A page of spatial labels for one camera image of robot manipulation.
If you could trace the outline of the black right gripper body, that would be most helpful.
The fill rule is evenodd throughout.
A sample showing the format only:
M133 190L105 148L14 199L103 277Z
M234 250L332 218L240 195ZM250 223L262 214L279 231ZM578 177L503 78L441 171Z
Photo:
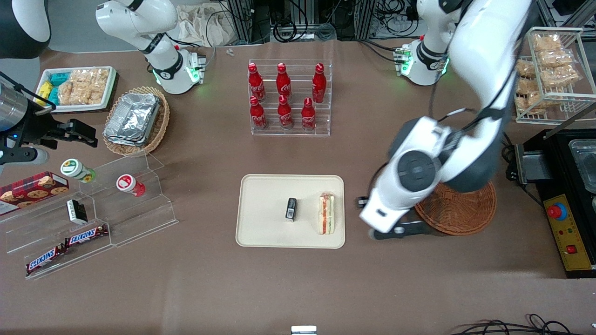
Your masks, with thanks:
M35 114L41 110L40 105L28 100L27 112L25 112L23 119L12 128L1 132L1 143L8 146L8 140L12 140L16 147L21 147L24 144L34 144L55 150L58 141L51 134L58 129L60 122L56 121L50 113L41 116Z

